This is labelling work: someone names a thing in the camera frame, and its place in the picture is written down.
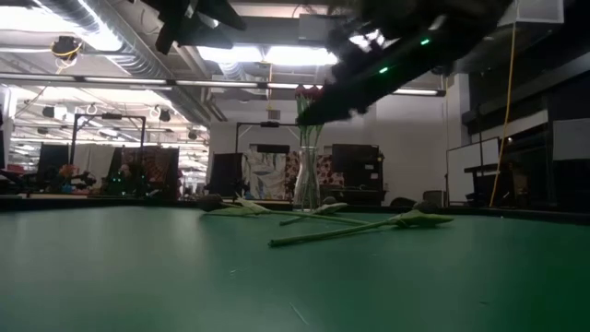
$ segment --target whiteboard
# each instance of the whiteboard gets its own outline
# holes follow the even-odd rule
[[[483,164],[498,163],[499,139],[497,137],[482,142]],[[449,201],[466,202],[466,195],[473,193],[473,175],[465,173],[468,167],[481,165],[479,143],[447,151],[449,163]]]

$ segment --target glass vase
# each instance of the glass vase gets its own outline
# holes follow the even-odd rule
[[[317,176],[317,148],[301,147],[299,173],[295,183],[293,208],[310,211],[320,207],[320,182]]]

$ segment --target green stem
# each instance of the green stem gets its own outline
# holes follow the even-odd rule
[[[290,225],[292,223],[295,223],[295,222],[303,220],[303,219],[305,219],[305,218],[304,217],[295,217],[295,218],[283,220],[283,221],[279,222],[278,226],[287,226],[287,225]]]
[[[270,242],[268,243],[268,246],[278,247],[278,246],[290,245],[290,244],[295,244],[295,243],[300,243],[300,242],[318,241],[318,240],[328,239],[328,238],[339,236],[339,235],[351,234],[351,233],[354,233],[357,231],[367,231],[370,229],[379,228],[384,225],[392,225],[392,224],[394,224],[393,221],[384,220],[384,221],[374,222],[374,223],[371,223],[368,225],[363,225],[363,226],[358,226],[358,227],[350,227],[350,228],[347,228],[344,230],[326,231],[326,232],[316,233],[316,234],[309,234],[309,235],[302,235],[302,236],[294,236],[294,237],[290,237],[290,238],[270,240]]]
[[[292,216],[292,217],[323,219],[323,220],[344,222],[344,223],[352,224],[352,225],[367,225],[367,224],[370,224],[370,222],[366,222],[366,221],[360,221],[360,220],[354,220],[354,219],[347,219],[347,218],[340,218],[340,217],[330,217],[330,216],[314,215],[314,214],[309,214],[309,213],[305,213],[305,212],[273,211],[273,210],[270,210],[270,211],[268,211],[266,213],[267,214],[275,214],[275,215]]]

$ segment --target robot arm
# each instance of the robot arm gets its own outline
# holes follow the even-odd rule
[[[440,65],[452,64],[493,31],[512,0],[365,0],[358,20],[330,34],[327,48],[340,62],[331,68],[322,96],[297,119],[322,125],[366,113],[369,105]],[[379,30],[387,47],[368,52],[348,39]]]

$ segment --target green tabletop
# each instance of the green tabletop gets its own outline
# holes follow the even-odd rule
[[[590,330],[588,227],[461,216],[270,249],[343,227],[282,219],[0,214],[0,331]]]

